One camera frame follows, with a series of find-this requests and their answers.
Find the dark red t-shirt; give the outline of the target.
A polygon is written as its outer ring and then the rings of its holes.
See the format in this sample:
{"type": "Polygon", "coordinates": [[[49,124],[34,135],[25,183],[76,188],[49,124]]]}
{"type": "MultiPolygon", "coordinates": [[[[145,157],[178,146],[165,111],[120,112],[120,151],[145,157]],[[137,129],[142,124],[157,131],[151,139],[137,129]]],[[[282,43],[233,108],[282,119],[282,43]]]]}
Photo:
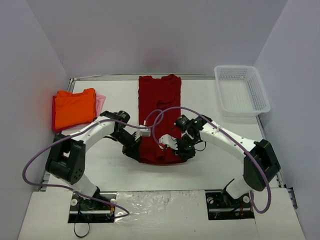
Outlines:
{"type": "Polygon", "coordinates": [[[140,76],[138,80],[138,122],[140,125],[152,126],[154,121],[161,121],[155,127],[155,137],[143,137],[139,146],[140,162],[151,165],[172,165],[184,161],[174,155],[172,149],[162,150],[156,143],[163,135],[180,138],[181,132],[174,123],[181,116],[179,108],[165,112],[157,117],[160,111],[181,105],[180,77],[170,74],[161,78],[140,76]]]}

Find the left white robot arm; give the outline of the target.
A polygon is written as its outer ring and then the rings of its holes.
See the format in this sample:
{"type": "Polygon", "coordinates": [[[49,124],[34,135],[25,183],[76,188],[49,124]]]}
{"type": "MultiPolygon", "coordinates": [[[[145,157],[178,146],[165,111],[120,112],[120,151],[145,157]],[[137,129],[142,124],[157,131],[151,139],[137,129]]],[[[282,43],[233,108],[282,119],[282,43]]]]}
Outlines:
{"type": "Polygon", "coordinates": [[[130,115],[123,110],[104,111],[94,122],[80,130],[80,135],[74,133],[70,139],[61,141],[66,136],[58,134],[54,139],[58,144],[50,149],[45,170],[67,183],[72,190],[83,194],[82,203],[89,209],[97,208],[101,200],[108,199],[85,175],[86,152],[101,139],[111,137],[122,144],[125,156],[139,162],[142,139],[136,133],[130,134],[125,130],[129,120],[130,115]]]}

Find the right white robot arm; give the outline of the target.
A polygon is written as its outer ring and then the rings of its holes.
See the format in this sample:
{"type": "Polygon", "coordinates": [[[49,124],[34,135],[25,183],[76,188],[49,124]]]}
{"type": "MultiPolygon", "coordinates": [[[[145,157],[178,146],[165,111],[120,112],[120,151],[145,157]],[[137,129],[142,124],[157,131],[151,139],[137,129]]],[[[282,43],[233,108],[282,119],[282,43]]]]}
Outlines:
{"type": "Polygon", "coordinates": [[[183,133],[183,136],[176,140],[173,149],[181,159],[188,160],[194,157],[195,145],[206,142],[231,154],[243,164],[242,176],[232,179],[222,190],[221,199],[226,206],[234,206],[242,195],[251,190],[261,192],[266,188],[261,173],[248,154],[251,154],[257,162],[268,182],[281,169],[271,143],[265,139],[255,141],[241,137],[214,121],[207,122],[200,116],[188,119],[185,115],[181,115],[175,121],[175,126],[183,133]]]}

